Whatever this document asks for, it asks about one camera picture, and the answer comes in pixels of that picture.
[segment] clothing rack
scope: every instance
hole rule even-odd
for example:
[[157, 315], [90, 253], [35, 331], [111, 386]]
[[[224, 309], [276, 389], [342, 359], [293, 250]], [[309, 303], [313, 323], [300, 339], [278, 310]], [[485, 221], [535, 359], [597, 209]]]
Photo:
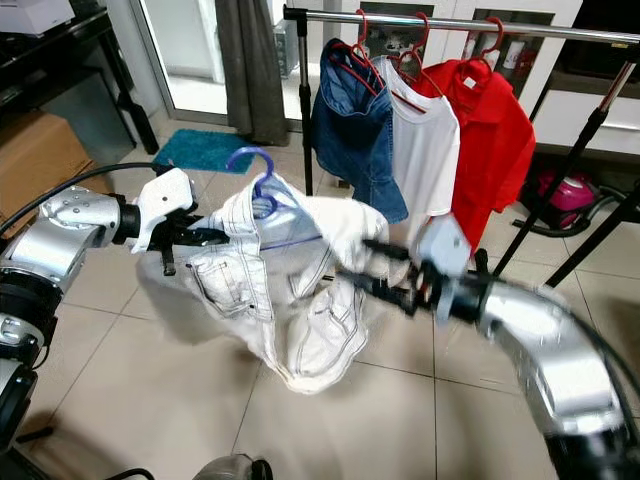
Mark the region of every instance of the clothing rack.
[[[313, 172], [311, 157], [311, 87], [309, 86], [309, 58], [307, 50], [307, 25], [308, 22], [331, 23], [363, 23], [362, 15], [347, 12], [325, 12], [322, 10], [307, 10], [305, 8], [284, 7], [284, 18], [296, 22], [298, 34], [298, 50], [300, 58], [300, 110], [302, 112], [302, 146], [304, 150], [305, 189], [307, 195], [313, 195]], [[401, 15], [366, 14], [369, 25], [394, 25], [398, 27], [424, 27], [424, 21], [418, 17]], [[444, 18], [429, 18], [429, 28], [436, 30], [458, 30], [476, 32], [499, 32], [495, 23], [483, 20], [450, 20]], [[583, 30], [577, 28], [555, 27], [545, 25], [532, 25], [523, 23], [503, 23], [505, 35], [526, 35], [533, 37], [554, 37], [568, 40], [582, 40], [587, 42], [610, 43], [618, 46], [626, 53], [625, 63], [620, 68], [618, 75], [611, 82], [607, 94], [600, 105], [589, 116], [578, 140], [569, 151], [565, 161], [560, 165], [556, 176], [550, 183], [539, 205], [529, 213], [529, 217], [518, 231], [517, 235], [507, 248], [493, 275], [499, 276], [509, 263], [511, 257], [531, 231], [536, 220], [549, 204], [554, 192], [560, 186], [563, 179], [575, 166], [584, 152], [587, 144], [604, 123], [609, 113], [609, 108], [618, 97], [620, 91], [631, 76], [640, 58], [640, 35], [620, 32], [601, 32], [597, 30]], [[558, 268], [547, 280], [547, 285], [557, 286], [578, 264], [586, 258], [606, 237], [611, 233], [630, 213], [640, 201], [640, 184], [623, 201], [607, 220]]]

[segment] blue mat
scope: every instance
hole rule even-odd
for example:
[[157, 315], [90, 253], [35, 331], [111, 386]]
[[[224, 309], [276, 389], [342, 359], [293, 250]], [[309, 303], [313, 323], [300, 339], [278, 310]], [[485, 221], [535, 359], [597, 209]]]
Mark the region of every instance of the blue mat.
[[233, 152], [248, 146], [251, 144], [233, 133], [178, 130], [158, 152], [153, 163], [244, 175], [251, 166], [252, 155], [239, 158], [232, 169], [227, 170], [226, 165]]

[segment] gray curtain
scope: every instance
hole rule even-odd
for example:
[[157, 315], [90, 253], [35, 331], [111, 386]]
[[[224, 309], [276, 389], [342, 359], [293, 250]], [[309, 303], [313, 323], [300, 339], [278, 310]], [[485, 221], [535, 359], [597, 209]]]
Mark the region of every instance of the gray curtain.
[[255, 143], [285, 145], [280, 71], [265, 0], [216, 0], [229, 125]]

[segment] red polo shirt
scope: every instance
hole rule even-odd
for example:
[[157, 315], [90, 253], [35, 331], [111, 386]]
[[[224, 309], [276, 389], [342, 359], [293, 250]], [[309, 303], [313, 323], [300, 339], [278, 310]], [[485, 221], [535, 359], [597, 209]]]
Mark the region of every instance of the red polo shirt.
[[[479, 60], [449, 60], [424, 69], [447, 96], [460, 123], [460, 157], [452, 211], [475, 250], [491, 210], [518, 198], [536, 141], [511, 85]], [[439, 96], [424, 76], [413, 85]]]

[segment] vacuum cleaner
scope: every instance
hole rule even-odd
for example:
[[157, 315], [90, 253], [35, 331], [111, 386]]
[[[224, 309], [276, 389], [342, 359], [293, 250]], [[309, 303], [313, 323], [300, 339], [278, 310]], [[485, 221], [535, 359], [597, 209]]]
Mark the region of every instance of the vacuum cleaner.
[[[530, 177], [522, 187], [520, 202], [531, 211], [540, 203], [554, 176], [553, 171], [547, 170]], [[564, 178], [540, 216], [547, 227], [534, 225], [531, 231], [553, 238], [578, 235], [589, 228], [593, 217], [603, 207], [626, 197], [626, 193], [616, 188], [594, 186], [584, 173], [572, 174]], [[524, 222], [514, 220], [512, 225], [522, 228]]]

